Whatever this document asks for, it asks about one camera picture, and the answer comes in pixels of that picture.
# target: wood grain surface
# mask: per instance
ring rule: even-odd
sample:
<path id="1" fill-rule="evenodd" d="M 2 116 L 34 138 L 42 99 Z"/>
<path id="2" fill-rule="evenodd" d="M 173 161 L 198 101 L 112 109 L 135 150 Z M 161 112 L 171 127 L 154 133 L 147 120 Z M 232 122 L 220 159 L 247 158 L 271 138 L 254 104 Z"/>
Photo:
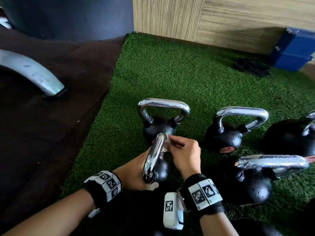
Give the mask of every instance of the wood grain surface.
<path id="1" fill-rule="evenodd" d="M 194 41 L 204 0 L 133 0 L 135 31 Z"/>
<path id="2" fill-rule="evenodd" d="M 269 54 L 287 26 L 315 30 L 315 0 L 205 0 L 195 42 Z"/>

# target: curved metal tube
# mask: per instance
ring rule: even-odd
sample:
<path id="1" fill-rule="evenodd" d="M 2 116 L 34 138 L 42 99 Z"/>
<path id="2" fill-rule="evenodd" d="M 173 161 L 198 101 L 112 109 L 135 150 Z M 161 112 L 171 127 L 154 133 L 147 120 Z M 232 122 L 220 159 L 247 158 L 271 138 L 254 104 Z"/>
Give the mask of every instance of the curved metal tube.
<path id="1" fill-rule="evenodd" d="M 0 50 L 0 65 L 14 70 L 32 81 L 47 97 L 56 95 L 65 88 L 53 73 L 25 55 Z"/>
<path id="2" fill-rule="evenodd" d="M 276 177 L 309 168 L 310 164 L 299 155 L 251 155 L 242 156 L 235 163 L 241 170 L 271 168 Z"/>
<path id="3" fill-rule="evenodd" d="M 243 115 L 256 117 L 254 121 L 245 125 L 248 131 L 251 131 L 254 128 L 264 124 L 269 118 L 268 112 L 262 108 L 248 108 L 235 106 L 223 107 L 214 116 L 214 118 L 216 118 L 218 121 L 218 129 L 220 133 L 224 131 L 222 119 L 228 115 Z"/>
<path id="4" fill-rule="evenodd" d="M 181 110 L 181 115 L 174 118 L 176 123 L 181 123 L 184 118 L 190 114 L 190 107 L 181 101 L 159 99 L 159 98 L 145 98 L 138 103 L 140 114 L 143 120 L 148 120 L 150 115 L 146 111 L 146 107 L 159 107 L 159 108 L 175 108 Z"/>
<path id="5" fill-rule="evenodd" d="M 310 128 L 315 125 L 315 109 L 309 111 L 306 116 L 302 117 L 301 120 L 304 120 L 307 125 L 304 127 L 302 135 L 308 135 L 310 132 Z"/>
<path id="6" fill-rule="evenodd" d="M 143 180 L 147 184 L 151 184 L 154 181 L 154 167 L 158 158 L 160 157 L 163 144 L 166 139 L 167 136 L 165 133 L 159 133 L 156 136 L 154 143 L 148 153 L 146 162 L 143 167 Z"/>

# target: blue padded box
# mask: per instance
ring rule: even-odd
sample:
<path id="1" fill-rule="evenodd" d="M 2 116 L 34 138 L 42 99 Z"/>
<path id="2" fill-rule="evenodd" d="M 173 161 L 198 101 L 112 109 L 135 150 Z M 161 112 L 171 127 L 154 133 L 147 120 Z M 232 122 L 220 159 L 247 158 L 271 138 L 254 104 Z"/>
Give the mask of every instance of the blue padded box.
<path id="1" fill-rule="evenodd" d="M 308 58 L 315 52 L 315 32 L 289 27 L 276 46 L 284 54 Z"/>
<path id="2" fill-rule="evenodd" d="M 307 62 L 313 59 L 312 56 L 304 57 L 297 55 L 285 54 L 279 47 L 275 47 L 269 56 L 270 65 L 288 71 L 298 71 Z"/>

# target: artificial grass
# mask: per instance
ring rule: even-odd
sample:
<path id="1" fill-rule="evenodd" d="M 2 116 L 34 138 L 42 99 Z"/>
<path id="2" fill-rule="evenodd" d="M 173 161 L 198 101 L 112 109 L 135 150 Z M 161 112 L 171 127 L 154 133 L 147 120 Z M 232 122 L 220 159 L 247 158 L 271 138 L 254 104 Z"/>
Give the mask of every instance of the artificial grass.
<path id="1" fill-rule="evenodd" d="M 264 132 L 282 119 L 299 118 L 315 107 L 315 82 L 302 73 L 278 69 L 270 78 L 258 78 L 232 69 L 236 57 L 247 53 L 216 47 L 196 46 L 144 34 L 128 36 L 114 71 L 108 96 L 63 186 L 61 197 L 82 187 L 82 182 L 100 170 L 112 170 L 148 148 L 142 136 L 137 103 L 143 98 L 180 100 L 191 108 L 190 116 L 177 135 L 202 141 L 213 114 L 225 106 L 266 109 L 270 118 L 262 127 L 243 138 L 232 155 L 260 153 Z M 160 113 L 161 109 L 150 109 Z M 162 111 L 174 116 L 174 111 Z M 236 125 L 243 117 L 226 117 Z M 209 153 L 202 147 L 202 167 L 214 165 L 225 155 Z M 182 184 L 179 173 L 171 169 L 174 188 Z M 297 215 L 315 196 L 315 167 L 273 183 L 273 196 L 261 206 L 235 207 L 226 204 L 230 219 L 253 218 L 275 225 L 284 235 L 297 235 Z M 81 229 L 92 226 L 98 235 L 120 235 L 133 212 L 124 212 L 118 225 L 106 223 L 108 214 L 86 220 Z M 185 218 L 180 235 L 201 235 L 198 226 Z"/>

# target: hand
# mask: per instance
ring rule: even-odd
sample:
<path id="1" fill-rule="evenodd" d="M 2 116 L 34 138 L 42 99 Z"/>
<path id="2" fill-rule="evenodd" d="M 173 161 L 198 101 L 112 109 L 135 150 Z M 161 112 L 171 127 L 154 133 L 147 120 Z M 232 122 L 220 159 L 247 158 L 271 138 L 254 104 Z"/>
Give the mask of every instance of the hand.
<path id="1" fill-rule="evenodd" d="M 121 181 L 122 187 L 128 190 L 154 190 L 159 186 L 157 182 L 146 184 L 143 181 L 143 166 L 146 162 L 150 148 L 130 162 L 127 162 L 113 173 L 116 174 Z"/>
<path id="2" fill-rule="evenodd" d="M 168 135 L 171 140 L 169 151 L 172 153 L 176 168 L 184 181 L 194 174 L 200 174 L 200 147 L 193 139 Z"/>

